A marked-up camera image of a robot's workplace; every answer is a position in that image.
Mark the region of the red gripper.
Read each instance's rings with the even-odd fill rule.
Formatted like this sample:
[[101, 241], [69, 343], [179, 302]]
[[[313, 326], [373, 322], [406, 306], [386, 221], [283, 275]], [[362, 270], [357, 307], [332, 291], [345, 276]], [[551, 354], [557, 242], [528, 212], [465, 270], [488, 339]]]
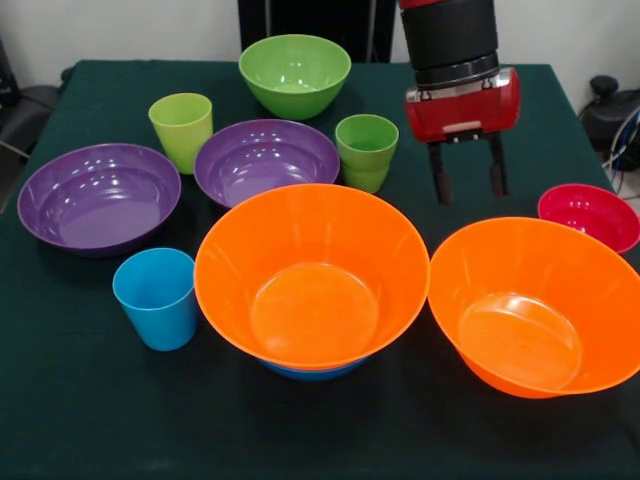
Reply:
[[[490, 134], [511, 129], [520, 115], [520, 81], [513, 67], [467, 84], [438, 89], [412, 87], [405, 94], [405, 110], [414, 137], [428, 145], [439, 204], [450, 205], [452, 194], [444, 170], [441, 145], [466, 132]], [[496, 198], [508, 195], [504, 148], [500, 134], [488, 137], [492, 156], [491, 188]]]

